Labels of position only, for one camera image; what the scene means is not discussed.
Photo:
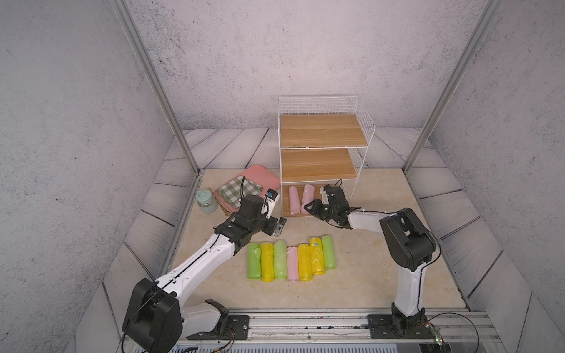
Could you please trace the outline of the pink bag roll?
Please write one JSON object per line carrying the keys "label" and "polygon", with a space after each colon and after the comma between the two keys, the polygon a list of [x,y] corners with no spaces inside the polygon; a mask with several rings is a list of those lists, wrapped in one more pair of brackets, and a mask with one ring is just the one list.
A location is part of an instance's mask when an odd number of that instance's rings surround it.
{"label": "pink bag roll", "polygon": [[287,280],[289,282],[300,281],[297,247],[287,248]]}
{"label": "pink bag roll", "polygon": [[302,214],[309,214],[306,210],[306,205],[311,203],[314,200],[316,188],[313,185],[306,184],[303,189],[303,197],[302,197],[302,206],[301,206],[301,213]]}
{"label": "pink bag roll", "polygon": [[288,198],[290,204],[290,213],[292,216],[298,215],[301,213],[301,201],[300,195],[298,193],[298,189],[296,186],[290,186],[288,188]]}

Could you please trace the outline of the light green bag roll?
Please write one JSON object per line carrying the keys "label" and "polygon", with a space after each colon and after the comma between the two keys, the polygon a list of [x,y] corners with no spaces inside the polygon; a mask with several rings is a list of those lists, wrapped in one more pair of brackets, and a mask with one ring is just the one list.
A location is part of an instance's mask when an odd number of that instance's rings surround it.
{"label": "light green bag roll", "polygon": [[287,245],[284,240],[274,244],[275,279],[287,279]]}

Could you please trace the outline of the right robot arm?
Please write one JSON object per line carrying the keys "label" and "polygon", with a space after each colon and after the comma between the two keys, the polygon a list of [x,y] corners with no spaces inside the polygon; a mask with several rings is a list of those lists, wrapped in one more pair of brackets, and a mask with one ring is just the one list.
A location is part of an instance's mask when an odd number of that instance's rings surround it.
{"label": "right robot arm", "polygon": [[388,315],[367,316],[372,339],[437,339],[422,303],[428,266],[438,242],[410,208],[396,212],[349,205],[339,186],[325,185],[322,198],[306,204],[312,216],[343,229],[379,232],[398,266],[397,294]]}

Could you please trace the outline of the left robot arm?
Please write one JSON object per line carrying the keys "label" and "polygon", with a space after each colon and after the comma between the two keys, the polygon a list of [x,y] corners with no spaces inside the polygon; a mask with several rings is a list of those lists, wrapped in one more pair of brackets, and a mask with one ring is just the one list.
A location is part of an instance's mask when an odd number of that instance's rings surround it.
{"label": "left robot arm", "polygon": [[225,335],[229,310],[214,300],[189,308],[190,295],[220,265],[263,232],[278,236],[286,220],[272,212],[279,200],[270,189],[264,197],[247,195],[238,211],[214,229],[210,239],[187,260],[155,281],[142,279],[132,290],[124,323],[123,338],[131,338],[146,352],[169,352],[181,338]]}

